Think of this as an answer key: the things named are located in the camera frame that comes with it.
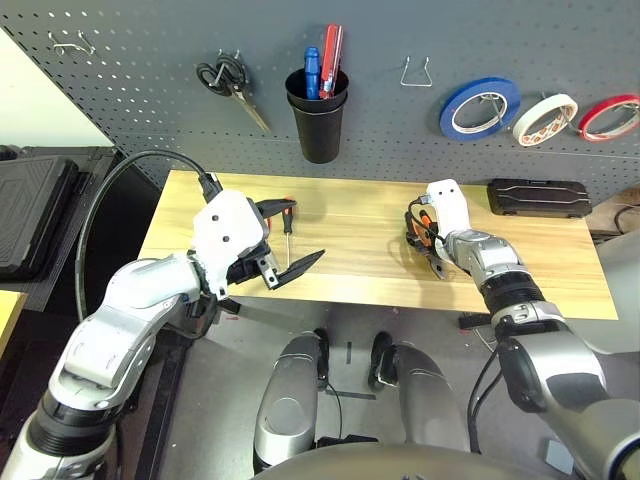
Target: pegboard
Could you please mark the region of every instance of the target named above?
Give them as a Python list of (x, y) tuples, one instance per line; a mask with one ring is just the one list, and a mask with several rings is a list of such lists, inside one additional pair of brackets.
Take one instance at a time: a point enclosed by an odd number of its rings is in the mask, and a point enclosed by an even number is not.
[[(211, 170), (259, 174), (577, 180), (596, 202), (640, 181), (637, 131), (592, 144), (565, 129), (525, 148), (506, 130), (458, 143), (438, 125), (448, 96), (485, 76), (518, 84), (523, 98), (516, 119), (541, 92), (572, 96), (579, 119), (605, 98), (638, 91), (637, 0), (328, 0), (322, 8), (308, 0), (7, 3), (0, 17), (5, 31), (125, 153), (169, 148)], [(340, 156), (313, 165), (302, 157), (284, 81), (302, 67), (307, 46), (322, 47), (329, 22), (345, 27), (349, 99)], [(78, 30), (95, 54), (67, 49), (56, 55), (47, 33), (79, 43)], [(263, 134), (233, 99), (198, 82), (195, 65), (214, 62), (219, 49), (240, 50), (250, 75), (249, 99), (271, 134)], [(400, 86), (407, 55), (406, 80), (423, 80), (428, 56), (433, 87)], [(162, 184), (169, 164), (148, 160), (140, 167)]]

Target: wooden tabletop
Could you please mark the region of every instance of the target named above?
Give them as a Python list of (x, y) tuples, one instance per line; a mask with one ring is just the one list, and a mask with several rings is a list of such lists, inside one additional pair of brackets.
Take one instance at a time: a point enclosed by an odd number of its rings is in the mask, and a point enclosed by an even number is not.
[(24, 293), (0, 290), (0, 356), (9, 342), (26, 299)]
[[(404, 212), (424, 194), (421, 183), (219, 174), (224, 188), (254, 201), (291, 196), (293, 259), (325, 255), (302, 277), (275, 291), (256, 278), (232, 285), (239, 296), (324, 300), (484, 312), (475, 285), (447, 268), (439, 280), (405, 241)], [(489, 209), (486, 189), (463, 186), (471, 225), (509, 240), (545, 297), (568, 318), (617, 319), (607, 283), (583, 219), (504, 217)], [(193, 217), (204, 206), (194, 173), (172, 171), (140, 258), (162, 258), (190, 247)], [(286, 267), (282, 218), (273, 218), (269, 245)]]

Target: white wall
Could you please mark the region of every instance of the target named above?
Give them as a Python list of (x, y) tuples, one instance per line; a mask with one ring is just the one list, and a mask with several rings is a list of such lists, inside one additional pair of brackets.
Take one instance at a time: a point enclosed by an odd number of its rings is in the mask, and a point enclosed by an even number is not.
[(111, 142), (0, 29), (0, 144), (110, 146)]

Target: black power cord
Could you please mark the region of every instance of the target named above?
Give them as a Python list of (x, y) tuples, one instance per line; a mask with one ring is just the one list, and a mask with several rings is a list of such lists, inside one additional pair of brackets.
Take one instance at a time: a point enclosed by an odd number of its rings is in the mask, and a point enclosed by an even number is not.
[(327, 387), (331, 389), (333, 394), (336, 396), (336, 400), (338, 401), (338, 415), (340, 415), (340, 430), (338, 432), (338, 439), (341, 440), (342, 439), (342, 404), (340, 403), (340, 395), (338, 395), (338, 392), (336, 392), (336, 389), (333, 388), (333, 385), (331, 385), (331, 383), (327, 382)]
[(482, 383), (484, 376), (487, 374), (489, 367), (497, 356), (498, 348), (496, 347), (496, 349), (491, 352), (491, 356), (487, 360), (487, 363), (485, 363), (484, 367), (482, 367), (482, 371), (480, 372), (480, 375), (478, 375), (478, 379), (476, 380), (476, 383), (471, 390), (471, 395), (469, 396), (469, 403), (467, 405), (467, 429), (469, 430), (469, 445), (473, 453), (482, 453), (480, 451), (480, 444), (478, 442), (478, 428), (476, 425), (478, 412), (491, 391), (495, 388), (498, 382), (500, 382), (500, 379), (502, 378), (502, 371), (500, 371), (496, 375), (496, 377), (491, 381), (487, 388), (482, 392), (482, 394), (478, 398), (478, 401), (474, 403), (474, 400), (476, 398), (476, 395), (478, 394), (478, 390), (480, 389), (480, 384)]
[(416, 217), (416, 215), (413, 213), (413, 206), (414, 205), (424, 205), (424, 203), (422, 203), (422, 201), (420, 200), (420, 197), (416, 198), (415, 200), (413, 200), (413, 201), (411, 201), (409, 203), (409, 206), (407, 207), (407, 210), (409, 211), (409, 214), (411, 215), (411, 218), (413, 219), (413, 221), (416, 222), (418, 225), (420, 225), (422, 228), (424, 228), (427, 232), (429, 232), (435, 238), (440, 240), (442, 242), (442, 245), (444, 245), (446, 240), (444, 238), (442, 238), (442, 236), (438, 235), (437, 232), (433, 231), (431, 228), (429, 228), (424, 223), (422, 223), (422, 221), (418, 217)]
[(622, 230), (622, 227), (620, 226), (620, 216), (624, 212), (628, 212), (629, 210), (634, 209), (634, 208), (640, 208), (640, 203), (636, 203), (634, 205), (627, 205), (626, 207), (622, 207), (620, 210), (618, 210), (618, 213), (616, 213), (615, 216), (613, 217), (613, 223), (615, 224), (616, 228), (620, 232), (620, 235), (624, 235), (625, 234), (624, 230)]
[(603, 243), (608, 242), (612, 238), (617, 238), (619, 236), (620, 236), (619, 233), (613, 233), (613, 232), (591, 232), (591, 240), (593, 241), (593, 244), (596, 246), (602, 245)]
[(124, 440), (122, 435), (122, 425), (120, 419), (116, 421), (116, 480), (122, 480), (122, 463), (124, 460)]
[(109, 174), (105, 177), (102, 185), (100, 185), (100, 188), (98, 188), (98, 191), (96, 192), (96, 195), (93, 198), (91, 205), (89, 206), (87, 217), (82, 224), (80, 237), (78, 238), (78, 249), (76, 251), (75, 262), (75, 292), (76, 309), (78, 311), (78, 320), (80, 322), (87, 317), (87, 299), (84, 285), (84, 265), (87, 252), (87, 243), (89, 240), (89, 232), (91, 230), (91, 225), (93, 224), (96, 213), (98, 212), (98, 208), (100, 207), (100, 204), (102, 203), (102, 200), (106, 196), (107, 191), (109, 190), (111, 185), (113, 185), (113, 183), (118, 179), (122, 172), (124, 172), (127, 168), (129, 168), (141, 158), (157, 156), (178, 160), (193, 169), (198, 174), (198, 181), (202, 186), (202, 193), (207, 203), (222, 191), (222, 186), (220, 185), (220, 182), (215, 177), (215, 175), (212, 176), (211, 174), (205, 172), (205, 170), (197, 162), (187, 157), (186, 155), (172, 152), (170, 150), (145, 150), (143, 152), (129, 155), (120, 163), (118, 163), (113, 168), (113, 170), (111, 170), (111, 172), (109, 172)]

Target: tape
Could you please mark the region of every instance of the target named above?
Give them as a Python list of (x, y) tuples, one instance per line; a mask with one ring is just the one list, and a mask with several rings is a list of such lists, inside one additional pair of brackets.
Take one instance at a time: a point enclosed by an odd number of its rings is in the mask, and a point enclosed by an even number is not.
[[(565, 114), (563, 115), (562, 111), (560, 111), (544, 127), (535, 132), (527, 133), (534, 123), (556, 109), (563, 109)], [(578, 104), (569, 95), (558, 93), (552, 97), (545, 98), (527, 110), (513, 126), (513, 137), (523, 147), (538, 145), (549, 140), (566, 127), (576, 116), (576, 113), (578, 113)]]
[[(469, 102), (485, 95), (492, 95), (494, 99), (502, 101), (498, 110), (500, 116), (496, 115), (488, 122), (475, 127), (458, 125), (455, 122), (458, 112)], [(519, 107), (520, 92), (515, 83), (500, 77), (481, 78), (460, 88), (447, 100), (440, 112), (440, 129), (447, 137), (461, 142), (488, 137), (508, 125)]]
[[(605, 132), (589, 133), (589, 126), (596, 118), (605, 112), (625, 106), (635, 107), (635, 113), (629, 120)], [(609, 98), (593, 107), (582, 117), (579, 128), (580, 136), (587, 142), (607, 142), (629, 133), (638, 125), (640, 125), (640, 95), (625, 94)]]

